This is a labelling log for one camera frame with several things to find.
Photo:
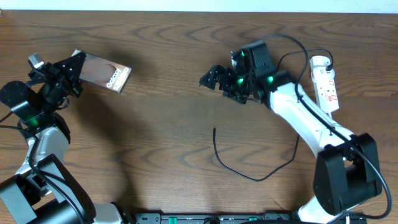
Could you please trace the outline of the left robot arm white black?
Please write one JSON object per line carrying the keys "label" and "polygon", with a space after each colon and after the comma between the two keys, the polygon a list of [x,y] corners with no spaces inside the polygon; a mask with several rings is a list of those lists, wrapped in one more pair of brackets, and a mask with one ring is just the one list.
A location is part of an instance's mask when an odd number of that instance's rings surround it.
{"label": "left robot arm white black", "polygon": [[115,203],[94,203],[64,166],[70,130],[60,116],[83,82],[122,92],[131,68],[75,50],[64,60],[29,57],[29,81],[1,88],[1,102],[18,117],[15,130],[28,145],[17,172],[1,184],[1,200],[16,223],[133,223]]}

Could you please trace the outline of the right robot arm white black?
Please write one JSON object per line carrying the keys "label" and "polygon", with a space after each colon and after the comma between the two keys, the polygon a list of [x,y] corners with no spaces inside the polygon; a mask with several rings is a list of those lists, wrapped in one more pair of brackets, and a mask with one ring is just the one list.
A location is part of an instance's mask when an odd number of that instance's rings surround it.
{"label": "right robot arm white black", "polygon": [[388,192],[377,144],[369,134],[354,134],[331,117],[338,108],[332,58],[307,57],[304,67],[311,71],[314,100],[297,78],[272,61],[262,40],[232,52],[230,67],[212,66],[199,83],[241,104],[250,98],[261,102],[286,120],[312,150],[317,160],[314,196],[295,212],[297,221],[366,223],[371,216],[355,207]]}

